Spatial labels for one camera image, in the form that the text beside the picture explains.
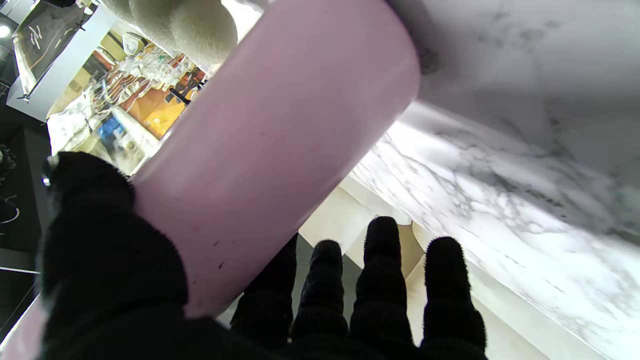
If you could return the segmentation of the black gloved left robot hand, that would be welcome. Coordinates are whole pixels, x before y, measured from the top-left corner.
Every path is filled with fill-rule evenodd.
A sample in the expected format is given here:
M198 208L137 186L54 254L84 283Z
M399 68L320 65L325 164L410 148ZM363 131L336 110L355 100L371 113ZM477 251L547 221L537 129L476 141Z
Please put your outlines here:
M395 219L366 230L365 266L346 321L337 242L318 242L297 314L291 238L244 290L230 327L189 318L185 267L174 244L135 213L135 188L84 152L46 159L53 219L39 246L39 298L48 313L39 360L484 360L487 332L466 260L452 237L426 249L423 339L413 341Z

